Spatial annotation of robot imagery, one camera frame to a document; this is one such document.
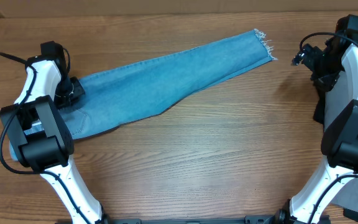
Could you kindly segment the light blue denim jeans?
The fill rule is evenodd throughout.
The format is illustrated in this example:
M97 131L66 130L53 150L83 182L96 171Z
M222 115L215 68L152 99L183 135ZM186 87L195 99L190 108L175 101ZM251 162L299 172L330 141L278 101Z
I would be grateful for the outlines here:
M265 33L254 29L190 50L80 79L85 94L60 109L73 139L94 136L168 110L189 95L274 59Z

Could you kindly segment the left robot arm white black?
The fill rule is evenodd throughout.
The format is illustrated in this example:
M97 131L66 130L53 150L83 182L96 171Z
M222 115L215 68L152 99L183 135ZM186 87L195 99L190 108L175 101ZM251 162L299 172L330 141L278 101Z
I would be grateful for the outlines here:
M0 110L4 126L1 164L15 174L44 178L67 208L72 223L110 223L76 168L73 138L58 112L85 91L77 78L68 75L70 55L66 48L54 41L42 43L40 48L40 55L27 60L1 54L24 64L27 74L18 99Z

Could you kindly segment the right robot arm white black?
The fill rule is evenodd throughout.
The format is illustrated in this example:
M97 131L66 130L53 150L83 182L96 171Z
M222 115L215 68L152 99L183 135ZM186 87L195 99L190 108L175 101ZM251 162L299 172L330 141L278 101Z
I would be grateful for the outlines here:
M305 186L266 223L329 223L332 199L358 179L358 16L339 19L321 50L300 42L291 64L305 65L319 101L313 118L324 126L323 158Z

